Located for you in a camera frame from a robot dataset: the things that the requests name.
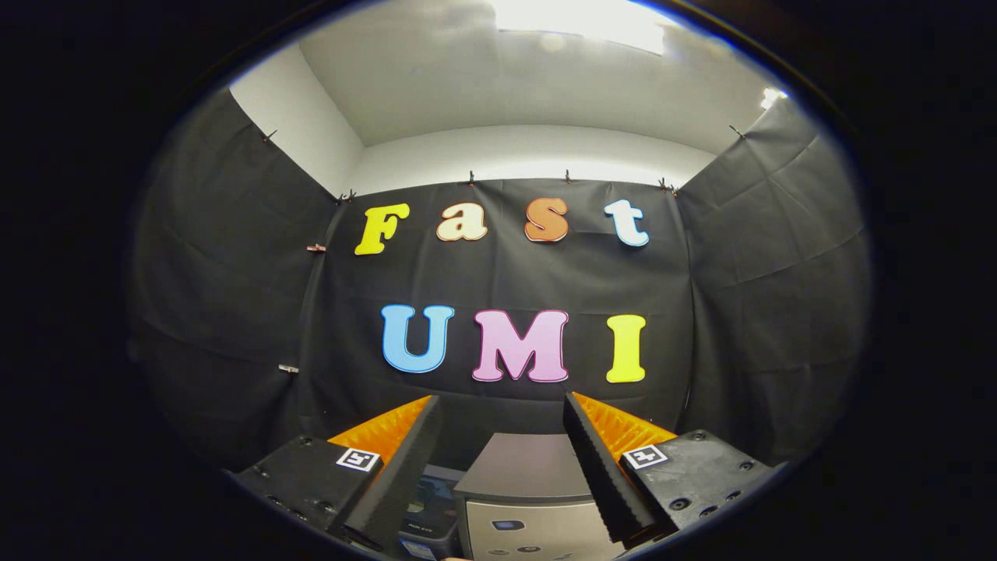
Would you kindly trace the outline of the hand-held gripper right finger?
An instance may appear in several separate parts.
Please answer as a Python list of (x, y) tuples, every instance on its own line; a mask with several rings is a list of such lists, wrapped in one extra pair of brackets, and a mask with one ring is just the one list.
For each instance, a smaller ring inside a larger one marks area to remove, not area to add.
[(610, 539), (646, 545), (736, 508), (780, 468), (704, 429), (675, 434), (580, 392), (562, 422)]

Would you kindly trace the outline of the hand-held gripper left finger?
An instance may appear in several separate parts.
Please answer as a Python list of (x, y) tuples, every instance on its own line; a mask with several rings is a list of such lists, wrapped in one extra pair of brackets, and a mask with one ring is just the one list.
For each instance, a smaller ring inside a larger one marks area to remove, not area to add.
[(441, 427), (441, 401), (430, 395), (338, 436), (296, 436), (231, 478), (262, 504), (331, 539), (396, 551)]

